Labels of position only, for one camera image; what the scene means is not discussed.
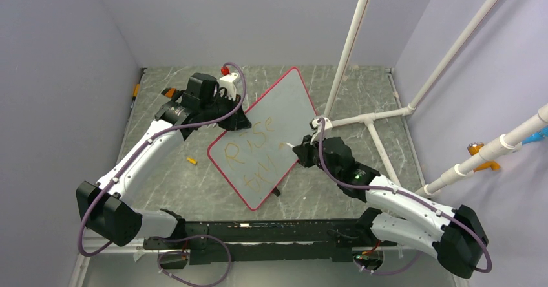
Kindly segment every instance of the pipe joint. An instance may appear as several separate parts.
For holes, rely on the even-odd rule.
[[[428,184],[423,187],[423,191],[425,192],[425,197],[430,198],[432,196],[432,193],[428,192]]]
[[[455,166],[453,167],[453,169],[455,170],[455,173],[457,175],[459,175],[460,177],[466,177],[466,174],[462,173],[460,170],[459,170],[459,165],[461,165],[460,163],[457,163],[455,164]]]
[[[548,124],[548,104],[540,107],[540,109],[538,110],[538,117],[542,121],[546,122],[546,124]]]
[[[370,114],[363,114],[360,116],[360,122],[365,125],[373,124],[373,122],[377,119],[375,113]]]
[[[404,110],[403,115],[404,116],[409,116],[410,114],[413,114],[413,112],[415,112],[417,107],[412,107],[411,104],[408,104],[407,107],[404,107],[402,109]]]
[[[505,155],[514,150],[515,146],[511,146],[505,142],[504,136],[505,134],[495,138],[479,150],[478,154],[484,162],[495,160],[499,156]]]

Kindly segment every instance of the white pvc pipe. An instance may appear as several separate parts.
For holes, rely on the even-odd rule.
[[[373,138],[373,143],[375,143],[375,147],[377,147],[377,150],[379,151],[379,155],[381,156],[381,160],[383,161],[383,164],[385,165],[385,169],[386,169],[386,172],[388,173],[388,177],[396,185],[401,187],[401,184],[399,183],[399,179],[397,179],[397,175],[394,171],[394,168],[392,167],[392,163],[390,162],[390,158],[388,157],[385,147],[383,146],[383,143],[381,142],[381,139],[379,138],[379,134],[377,133],[377,130],[375,129],[375,125],[373,124],[373,122],[370,122],[370,123],[367,123],[366,126],[367,126],[367,129],[369,130],[369,133],[371,134],[371,138]]]
[[[420,101],[423,99],[425,94],[428,92],[430,87],[436,82],[436,80],[439,78],[439,75],[445,70],[447,65],[451,63],[455,55],[459,52],[459,50],[462,48],[466,40],[474,33],[474,31],[477,29],[477,27],[480,25],[481,21],[485,18],[485,16],[491,11],[493,6],[496,4],[498,0],[486,0],[481,8],[478,10],[476,15],[472,18],[470,23],[466,26],[464,31],[461,33],[461,35],[455,40],[455,43],[451,46],[449,51],[445,54],[443,59],[439,62],[436,69],[434,69],[433,73],[430,75],[430,77],[427,79],[426,83],[421,87],[421,90],[417,93],[415,98],[409,103],[409,108],[412,110],[415,110],[417,108],[417,105],[420,103]]]
[[[341,80],[343,79],[344,72],[346,71],[346,66],[348,65],[348,60],[350,59],[350,54],[352,53],[352,48],[354,47],[354,43],[357,39],[362,20],[365,16],[365,11],[369,5],[369,1],[370,0],[358,0],[356,10],[354,11],[354,17],[352,18],[352,23],[350,24],[350,29],[348,31],[348,35],[346,36],[346,42],[344,43],[344,48],[342,49],[339,66],[337,67],[335,79],[333,80],[333,86],[331,87],[331,92],[329,92],[329,97],[327,99],[327,104],[324,111],[324,115],[328,118],[331,114],[331,110],[333,109],[333,104],[335,103],[339,87],[341,86]]]
[[[368,123],[369,121],[375,121],[384,118],[398,117],[398,116],[407,116],[411,114],[409,108],[403,107],[396,109],[394,111],[383,111],[383,112],[371,112],[369,114],[360,114],[356,117],[345,118],[340,120],[332,121],[333,127],[340,127],[342,125],[348,125],[353,123]]]
[[[537,114],[529,118],[526,122],[523,122],[508,134],[503,134],[495,138],[493,141],[483,146],[477,154],[466,159],[463,163],[457,164],[445,171],[438,179],[431,184],[425,185],[415,193],[422,197],[432,196],[433,193],[441,188],[470,176],[474,172],[474,169],[481,164],[515,151],[524,139],[547,125],[548,104],[540,108]]]

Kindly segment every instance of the yellow marker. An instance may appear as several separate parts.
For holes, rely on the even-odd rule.
[[[135,88],[133,88],[133,98],[137,97],[137,93],[139,93],[139,84],[136,84]]]
[[[196,160],[192,159],[191,157],[188,157],[187,161],[194,164],[194,165],[198,164],[198,162]]]

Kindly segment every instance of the red border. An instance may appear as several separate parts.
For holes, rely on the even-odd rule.
[[[304,80],[302,78],[302,75],[300,74],[300,70],[297,68],[297,67],[292,67],[290,68],[285,74],[283,74],[280,79],[278,79],[273,85],[270,86],[270,88],[268,88],[267,91],[265,91],[258,99],[257,101],[255,101],[253,104],[251,104],[251,106],[249,106],[249,108],[246,109],[245,113],[247,113],[248,111],[250,111],[260,100],[262,100],[262,98],[268,93],[270,92],[270,90],[272,90],[272,88],[274,88],[278,83],[280,83],[280,81],[282,79],[284,79],[285,76],[287,76],[293,69],[295,69],[298,73],[299,73],[299,78],[302,82],[302,86],[304,87],[304,90],[306,91],[306,95],[308,96],[308,99],[310,100],[310,105],[312,105],[312,108],[314,109],[314,113],[316,114],[316,116],[318,115],[318,112],[316,111],[316,107],[314,107],[314,103],[312,103],[312,99],[310,98],[310,93],[308,93],[308,89],[306,88],[306,84],[304,83]],[[261,203],[256,207],[256,208],[251,208],[249,206],[249,204],[246,202],[246,200],[244,198],[242,198],[242,195],[238,192],[238,190],[236,188],[234,188],[234,185],[230,182],[230,180],[228,179],[228,177],[225,175],[225,173],[223,173],[223,171],[221,170],[221,168],[219,167],[219,165],[217,165],[217,163],[215,163],[215,161],[213,160],[213,158],[211,157],[211,155],[209,154],[209,151],[211,150],[212,146],[215,145],[215,143],[217,143],[217,141],[219,141],[219,139],[221,139],[221,137],[223,137],[225,134],[226,134],[227,131],[224,131],[223,133],[221,133],[221,135],[219,135],[218,138],[216,138],[210,145],[209,147],[207,147],[207,157],[209,158],[209,160],[213,163],[213,165],[215,165],[215,167],[219,170],[219,172],[221,173],[221,175],[224,177],[224,179],[226,179],[226,181],[230,184],[230,186],[232,187],[232,189],[234,189],[234,191],[236,191],[236,193],[238,194],[238,196],[242,199],[242,201],[244,201],[244,203],[246,204],[246,206],[252,210],[252,211],[256,211],[263,203],[264,201],[266,201],[266,199],[268,198],[268,194],[266,196],[266,198],[264,198]],[[281,182],[282,180],[287,176],[287,174],[291,171],[291,169],[293,169],[293,167],[295,166],[295,164],[297,164],[297,161],[299,159],[295,159],[295,163],[293,163],[293,165],[290,167],[290,169],[284,174],[284,176],[282,176],[282,178],[280,179],[279,182],[277,182],[274,187],[272,187],[272,190],[274,190],[274,188],[276,188]]]

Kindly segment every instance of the marker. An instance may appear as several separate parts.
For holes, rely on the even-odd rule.
[[[133,96],[131,97],[131,106],[130,109],[133,109],[133,106],[135,106],[135,99],[137,98],[137,94],[139,93],[139,84],[135,85],[135,88],[133,88]]]
[[[191,157],[188,157],[187,161],[194,164],[194,165],[198,164],[198,162],[196,160],[192,159]]]

